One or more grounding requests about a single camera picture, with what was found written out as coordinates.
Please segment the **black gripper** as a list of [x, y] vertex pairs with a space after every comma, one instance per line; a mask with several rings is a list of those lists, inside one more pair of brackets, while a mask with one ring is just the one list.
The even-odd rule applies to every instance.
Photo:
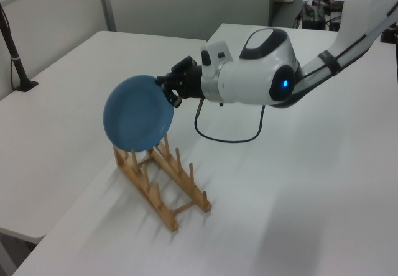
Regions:
[[165, 76], [158, 76], [156, 83], [175, 81], [173, 86], [162, 85], [162, 92], [167, 101], [178, 108], [183, 99], [204, 98], [201, 88], [202, 66], [187, 56], [175, 64]]

